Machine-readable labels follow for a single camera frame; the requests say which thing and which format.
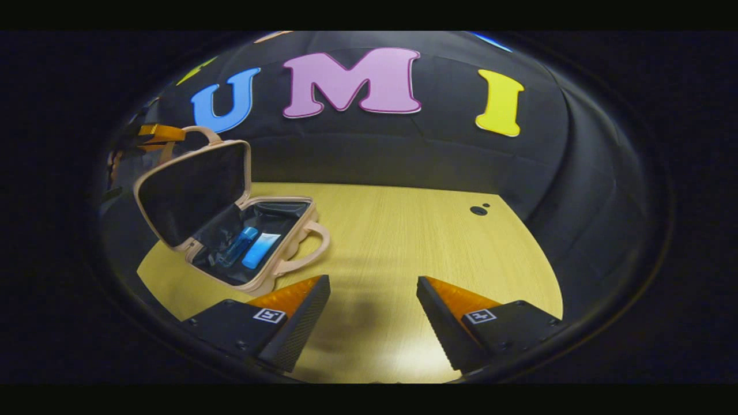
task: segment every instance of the letter m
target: letter m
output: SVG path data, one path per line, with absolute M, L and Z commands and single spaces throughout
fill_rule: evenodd
M 359 107 L 369 112 L 411 114 L 421 104 L 413 98 L 411 66 L 420 53 L 385 47 L 367 53 L 353 68 L 346 69 L 326 53 L 300 56 L 284 63 L 292 70 L 292 101 L 284 109 L 287 118 L 310 117 L 323 110 L 313 87 L 338 111 L 345 111 L 364 83 L 367 97 Z

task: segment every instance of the blue letter u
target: blue letter u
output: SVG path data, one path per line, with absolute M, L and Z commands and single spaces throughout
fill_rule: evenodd
M 213 111 L 213 95 L 219 87 L 218 84 L 208 86 L 194 94 L 190 102 L 195 110 L 195 124 L 221 133 L 245 120 L 251 112 L 251 79 L 260 71 L 261 68 L 248 69 L 228 78 L 227 82 L 233 85 L 233 109 L 222 117 L 215 115 Z

